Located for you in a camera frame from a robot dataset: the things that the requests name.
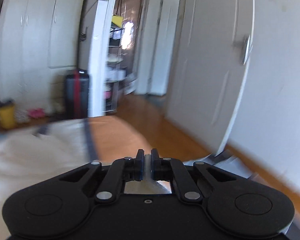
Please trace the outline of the white fleece zip jacket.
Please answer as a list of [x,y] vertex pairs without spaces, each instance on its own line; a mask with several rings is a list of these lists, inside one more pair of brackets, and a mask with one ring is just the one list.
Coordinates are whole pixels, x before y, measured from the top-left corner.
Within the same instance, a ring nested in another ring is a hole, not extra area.
[[1,214],[10,195],[97,159],[84,128],[34,128],[0,134],[0,239],[10,235]]

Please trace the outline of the pink slippers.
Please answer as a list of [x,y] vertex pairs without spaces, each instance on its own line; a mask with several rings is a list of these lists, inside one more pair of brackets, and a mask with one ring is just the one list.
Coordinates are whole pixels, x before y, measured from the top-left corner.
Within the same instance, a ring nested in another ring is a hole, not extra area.
[[41,119],[46,116],[43,108],[29,109],[27,111],[27,114],[28,114],[29,118],[31,118],[31,119]]

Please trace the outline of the yellow trash bin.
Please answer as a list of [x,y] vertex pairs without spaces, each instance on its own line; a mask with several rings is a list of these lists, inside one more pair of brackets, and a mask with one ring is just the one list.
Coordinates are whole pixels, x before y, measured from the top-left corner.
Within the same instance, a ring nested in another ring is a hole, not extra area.
[[13,100],[0,102],[0,124],[3,129],[13,129],[17,123],[14,117],[15,103]]

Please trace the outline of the black red suitcase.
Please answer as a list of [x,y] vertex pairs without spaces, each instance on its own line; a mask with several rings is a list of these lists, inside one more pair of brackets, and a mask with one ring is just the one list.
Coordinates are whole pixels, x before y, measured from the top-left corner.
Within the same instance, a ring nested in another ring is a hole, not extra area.
[[88,117],[90,76],[86,70],[76,69],[64,79],[65,114],[69,119]]

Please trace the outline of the metal storage shelf rack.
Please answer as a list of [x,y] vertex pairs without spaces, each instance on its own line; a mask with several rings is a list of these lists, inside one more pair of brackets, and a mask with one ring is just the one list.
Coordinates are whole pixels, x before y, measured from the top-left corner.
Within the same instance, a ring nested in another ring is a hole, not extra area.
[[136,90],[134,73],[135,24],[113,15],[104,81],[105,113],[117,111],[119,101]]

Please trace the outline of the white room door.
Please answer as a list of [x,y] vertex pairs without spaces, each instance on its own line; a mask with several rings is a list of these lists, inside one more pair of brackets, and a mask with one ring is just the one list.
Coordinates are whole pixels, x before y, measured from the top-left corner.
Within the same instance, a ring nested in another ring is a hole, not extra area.
[[241,102],[255,0],[185,0],[166,117],[220,154]]

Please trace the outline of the white wardrobe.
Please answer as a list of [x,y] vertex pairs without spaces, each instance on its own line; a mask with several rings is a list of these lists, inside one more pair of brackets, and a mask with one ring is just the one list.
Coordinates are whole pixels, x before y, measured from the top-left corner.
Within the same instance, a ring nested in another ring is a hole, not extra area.
[[3,0],[0,100],[22,110],[54,111],[62,77],[77,65],[83,0]]

